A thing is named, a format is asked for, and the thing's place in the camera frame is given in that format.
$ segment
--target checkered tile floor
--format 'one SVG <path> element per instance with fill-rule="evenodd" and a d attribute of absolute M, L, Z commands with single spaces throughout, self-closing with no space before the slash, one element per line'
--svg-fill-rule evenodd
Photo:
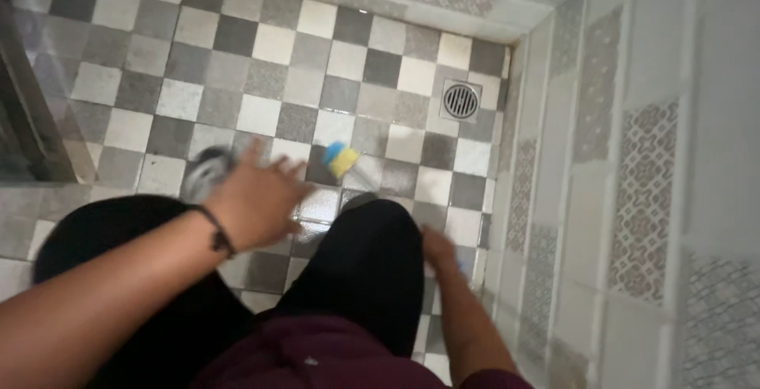
<path fill-rule="evenodd" d="M 363 189 L 320 166 L 335 140 L 362 152 L 382 196 L 448 233 L 469 277 L 484 267 L 504 46 L 312 0 L 12 3 L 43 92 L 68 100 L 98 170 L 77 199 L 176 196 L 199 151 L 253 137 L 267 158 L 309 161 L 319 189 L 299 208 L 305 233 L 222 269 L 254 309 L 277 301 Z M 483 85 L 477 123 L 438 118 L 444 78 Z M 443 354 L 435 293 L 427 278 L 416 350 Z"/>

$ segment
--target black wristband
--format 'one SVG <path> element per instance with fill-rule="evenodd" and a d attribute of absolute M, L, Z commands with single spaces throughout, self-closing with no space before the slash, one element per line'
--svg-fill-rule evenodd
<path fill-rule="evenodd" d="M 232 244 L 230 243 L 230 238 L 227 236 L 224 228 L 219 223 L 219 220 L 217 220 L 214 214 L 212 214 L 211 211 L 209 211 L 203 205 L 196 205 L 194 203 L 191 203 L 188 205 L 188 208 L 199 211 L 212 225 L 214 225 L 214 227 L 217 228 L 217 231 L 211 237 L 211 249 L 214 251 L 226 251 L 227 259 L 235 257 L 235 253 L 237 251 L 235 251 L 235 248 L 233 248 Z"/>

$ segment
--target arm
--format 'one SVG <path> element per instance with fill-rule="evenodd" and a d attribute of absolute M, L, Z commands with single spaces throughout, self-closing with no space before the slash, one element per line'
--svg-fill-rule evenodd
<path fill-rule="evenodd" d="M 255 168 L 258 143 L 204 204 L 231 243 L 267 245 L 298 229 L 290 210 L 309 193 L 283 161 Z M 80 387 L 140 325 L 221 263 L 215 231 L 189 211 L 0 304 L 0 381 Z"/>
<path fill-rule="evenodd" d="M 496 327 L 459 271 L 451 241 L 426 227 L 423 250 L 441 289 L 443 339 L 454 386 L 480 370 L 518 374 Z"/>

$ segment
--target maroon shirt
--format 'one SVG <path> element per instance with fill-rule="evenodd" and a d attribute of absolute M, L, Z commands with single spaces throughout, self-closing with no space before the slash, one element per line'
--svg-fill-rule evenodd
<path fill-rule="evenodd" d="M 361 326 L 336 316 L 275 317 L 204 368 L 191 389 L 444 388 L 430 370 L 391 355 Z M 470 375 L 462 388 L 532 389 L 499 370 Z"/>

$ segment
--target floor drain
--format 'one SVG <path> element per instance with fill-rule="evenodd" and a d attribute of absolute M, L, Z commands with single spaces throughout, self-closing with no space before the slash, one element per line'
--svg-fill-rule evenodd
<path fill-rule="evenodd" d="M 475 122 L 482 90 L 480 85 L 446 79 L 440 115 L 455 121 Z"/>

